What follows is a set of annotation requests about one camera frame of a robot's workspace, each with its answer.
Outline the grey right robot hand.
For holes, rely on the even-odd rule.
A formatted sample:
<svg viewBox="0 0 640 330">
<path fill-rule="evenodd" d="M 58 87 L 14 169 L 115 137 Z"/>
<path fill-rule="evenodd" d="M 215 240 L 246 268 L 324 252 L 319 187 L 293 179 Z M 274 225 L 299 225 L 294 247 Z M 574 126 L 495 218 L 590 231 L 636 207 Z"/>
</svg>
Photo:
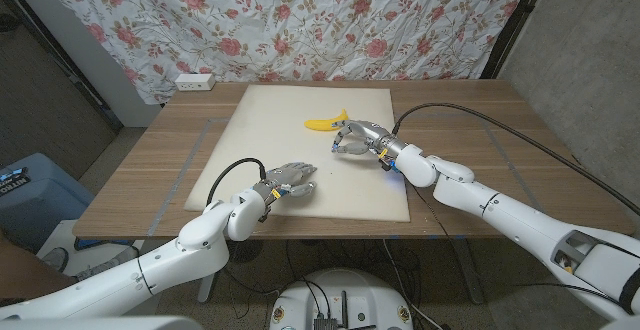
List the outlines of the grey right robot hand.
<svg viewBox="0 0 640 330">
<path fill-rule="evenodd" d="M 386 166 L 391 166 L 407 146 L 396 135 L 370 121 L 341 120 L 333 126 L 340 128 L 331 148 L 333 153 L 363 155 L 371 152 Z"/>
</svg>

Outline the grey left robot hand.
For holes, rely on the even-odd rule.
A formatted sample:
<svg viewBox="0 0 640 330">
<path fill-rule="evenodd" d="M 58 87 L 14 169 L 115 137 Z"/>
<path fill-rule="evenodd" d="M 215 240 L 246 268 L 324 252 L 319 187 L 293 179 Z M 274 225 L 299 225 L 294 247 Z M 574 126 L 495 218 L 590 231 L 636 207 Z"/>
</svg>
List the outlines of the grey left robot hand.
<svg viewBox="0 0 640 330">
<path fill-rule="evenodd" d="M 287 163 L 266 172 L 266 178 L 253 185 L 256 191 L 270 205 L 284 197 L 303 197 L 311 194 L 317 184 L 308 177 L 317 168 L 303 162 Z"/>
</svg>

